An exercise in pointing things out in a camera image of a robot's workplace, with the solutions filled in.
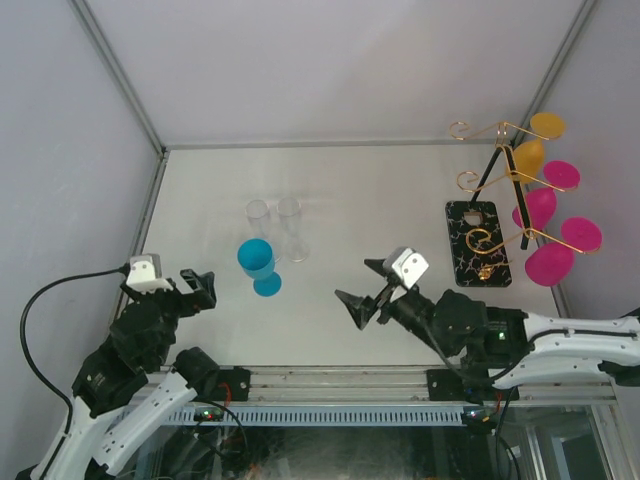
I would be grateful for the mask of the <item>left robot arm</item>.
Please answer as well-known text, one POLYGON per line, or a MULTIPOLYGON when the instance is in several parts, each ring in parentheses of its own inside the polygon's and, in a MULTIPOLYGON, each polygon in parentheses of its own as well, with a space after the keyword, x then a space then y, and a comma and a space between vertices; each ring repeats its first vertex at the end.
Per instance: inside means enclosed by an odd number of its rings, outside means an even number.
POLYGON ((215 276, 184 269, 190 287, 157 273, 136 280, 139 268, 122 266, 122 291, 130 303, 110 326, 104 342, 82 363, 72 394, 62 399, 67 417, 44 458, 18 473, 20 479, 115 479, 138 448, 187 403, 206 400, 219 387, 219 365, 201 348, 177 354, 153 392, 126 408, 166 362, 180 319, 216 305, 215 276))

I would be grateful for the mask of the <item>pink wine glass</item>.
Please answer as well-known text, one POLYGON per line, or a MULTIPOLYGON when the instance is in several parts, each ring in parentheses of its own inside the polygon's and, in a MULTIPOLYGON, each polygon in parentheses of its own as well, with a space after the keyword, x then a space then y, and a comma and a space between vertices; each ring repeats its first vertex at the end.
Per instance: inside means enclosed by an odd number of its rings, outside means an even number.
POLYGON ((584 217, 571 217, 563 222, 561 238, 538 248, 525 262, 525 272, 535 284, 552 287, 559 284, 573 269, 578 255, 597 252, 602 246, 600 228, 584 217))
MULTIPOLYGON (((546 163, 542 167, 542 175, 549 184, 564 190, 577 188, 581 180, 579 170, 571 163, 561 160, 546 163)), ((527 212, 533 228, 544 229, 554 216, 557 193, 558 190, 551 187, 540 187, 526 194, 527 212)))

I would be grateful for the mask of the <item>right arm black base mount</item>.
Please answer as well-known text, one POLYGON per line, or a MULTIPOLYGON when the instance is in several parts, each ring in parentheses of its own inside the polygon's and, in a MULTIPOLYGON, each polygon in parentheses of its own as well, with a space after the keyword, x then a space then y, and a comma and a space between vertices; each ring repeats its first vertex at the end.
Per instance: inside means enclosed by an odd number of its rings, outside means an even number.
POLYGON ((428 398, 435 402, 466 402, 483 405, 485 402, 506 400, 509 389, 498 390, 490 386, 467 385, 449 369, 426 371, 428 398))

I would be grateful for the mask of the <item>cyan wine glass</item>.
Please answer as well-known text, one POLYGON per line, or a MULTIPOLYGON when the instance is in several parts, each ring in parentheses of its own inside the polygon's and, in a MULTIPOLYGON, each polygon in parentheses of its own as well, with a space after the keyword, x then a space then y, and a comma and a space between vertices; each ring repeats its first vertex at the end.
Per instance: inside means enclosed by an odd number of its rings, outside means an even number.
POLYGON ((237 261, 253 282, 254 292, 262 297, 276 295, 282 286, 275 271, 275 257, 271 245, 264 239, 245 241, 237 251, 237 261))

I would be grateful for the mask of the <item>yellow wine glass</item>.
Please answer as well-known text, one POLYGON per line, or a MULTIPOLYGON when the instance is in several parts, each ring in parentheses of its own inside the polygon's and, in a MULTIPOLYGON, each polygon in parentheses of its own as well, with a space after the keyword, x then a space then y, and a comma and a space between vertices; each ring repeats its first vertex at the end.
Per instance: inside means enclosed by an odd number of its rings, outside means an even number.
POLYGON ((513 178, 523 185, 532 183, 545 162, 545 142, 559 138, 565 130, 566 123, 560 116, 550 112, 535 114, 530 120, 532 138, 514 150, 515 170, 520 175, 513 178))

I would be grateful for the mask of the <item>clear champagne flute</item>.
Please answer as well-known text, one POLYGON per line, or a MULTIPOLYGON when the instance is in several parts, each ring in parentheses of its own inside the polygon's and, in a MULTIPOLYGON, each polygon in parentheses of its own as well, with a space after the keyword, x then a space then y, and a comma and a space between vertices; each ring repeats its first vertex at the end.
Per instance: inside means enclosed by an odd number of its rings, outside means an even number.
POLYGON ((281 199, 277 204, 277 214, 285 234, 284 253, 292 262, 302 262, 309 256, 309 246, 302 238, 302 207, 293 197, 281 199))
POLYGON ((263 200, 252 200, 246 205, 245 215, 254 237, 265 240, 271 246, 274 260, 278 262, 282 257, 281 242, 269 205, 263 200))

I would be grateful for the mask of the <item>aluminium front frame rail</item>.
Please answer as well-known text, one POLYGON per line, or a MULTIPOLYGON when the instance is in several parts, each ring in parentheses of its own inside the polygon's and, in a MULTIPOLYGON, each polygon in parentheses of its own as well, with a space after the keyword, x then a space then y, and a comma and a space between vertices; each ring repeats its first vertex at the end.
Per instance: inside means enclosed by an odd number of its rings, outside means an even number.
MULTIPOLYGON (((427 366, 278 367, 250 366, 249 379, 232 388, 231 398, 251 405, 293 404, 443 404, 432 391, 427 366)), ((523 385, 516 398, 523 405, 612 404, 608 383, 523 385)))

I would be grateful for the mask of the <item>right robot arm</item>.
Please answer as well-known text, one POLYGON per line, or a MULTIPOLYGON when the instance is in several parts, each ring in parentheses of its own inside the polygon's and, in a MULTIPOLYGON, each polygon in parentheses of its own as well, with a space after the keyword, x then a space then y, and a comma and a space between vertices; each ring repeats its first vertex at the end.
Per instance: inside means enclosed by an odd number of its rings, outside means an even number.
POLYGON ((639 384, 637 312, 612 320, 554 318, 491 307, 451 289, 433 302, 419 290, 429 268, 419 252, 401 247, 364 263, 385 279, 384 288, 374 297, 335 293, 357 328, 395 321, 438 355, 470 402, 524 384, 639 384))

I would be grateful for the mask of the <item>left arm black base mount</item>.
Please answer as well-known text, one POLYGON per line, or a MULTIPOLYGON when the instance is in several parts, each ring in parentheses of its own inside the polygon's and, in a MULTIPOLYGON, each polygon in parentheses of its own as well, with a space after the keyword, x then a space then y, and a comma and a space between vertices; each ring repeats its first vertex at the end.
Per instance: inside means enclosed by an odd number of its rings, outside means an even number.
POLYGON ((198 401, 213 401, 228 405, 232 402, 247 402, 251 388, 251 371, 234 366, 223 368, 217 372, 216 380, 206 384, 203 394, 199 394, 198 401))

